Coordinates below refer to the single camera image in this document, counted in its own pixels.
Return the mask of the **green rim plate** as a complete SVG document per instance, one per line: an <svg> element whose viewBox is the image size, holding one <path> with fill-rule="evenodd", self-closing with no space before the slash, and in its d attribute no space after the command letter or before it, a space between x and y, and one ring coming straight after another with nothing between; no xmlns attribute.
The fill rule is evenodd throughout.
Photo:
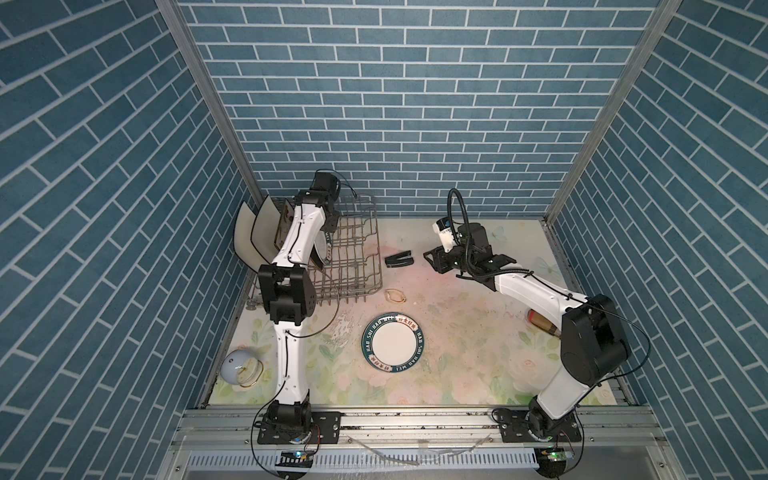
<svg viewBox="0 0 768 480"><path fill-rule="evenodd" d="M361 351L373 368L390 374L413 368L425 349L420 325L403 313L388 312L374 318L364 329Z"/></svg>
<svg viewBox="0 0 768 480"><path fill-rule="evenodd" d="M323 270L331 261L332 241L326 232L320 231L312 246L310 262L319 270Z"/></svg>

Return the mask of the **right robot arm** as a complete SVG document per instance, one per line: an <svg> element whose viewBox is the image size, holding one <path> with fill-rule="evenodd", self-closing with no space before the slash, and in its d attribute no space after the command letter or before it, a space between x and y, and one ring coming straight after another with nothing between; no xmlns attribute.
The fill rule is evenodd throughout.
<svg viewBox="0 0 768 480"><path fill-rule="evenodd" d="M515 259L495 254L478 223L456 224L443 217L433 230L441 245L424 253L433 270L457 270L462 279L521 301L560 332L561 366L531 400L526 416L533 438L548 441L559 435L572 422L577 404L631 356L614 302L549 284Z"/></svg>

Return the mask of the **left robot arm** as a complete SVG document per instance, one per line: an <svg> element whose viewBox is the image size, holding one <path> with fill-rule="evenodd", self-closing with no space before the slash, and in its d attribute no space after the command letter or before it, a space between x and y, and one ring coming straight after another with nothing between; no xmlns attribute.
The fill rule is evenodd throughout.
<svg viewBox="0 0 768 480"><path fill-rule="evenodd" d="M280 440L300 444L312 436L310 389L303 359L304 322L317 303L309 266L316 241L335 231L339 211L336 202L341 184L329 171L315 173L309 188L294 199L293 220L285 242L257 278L264 308L276 336L277 386L267 403L262 425L273 429Z"/></svg>

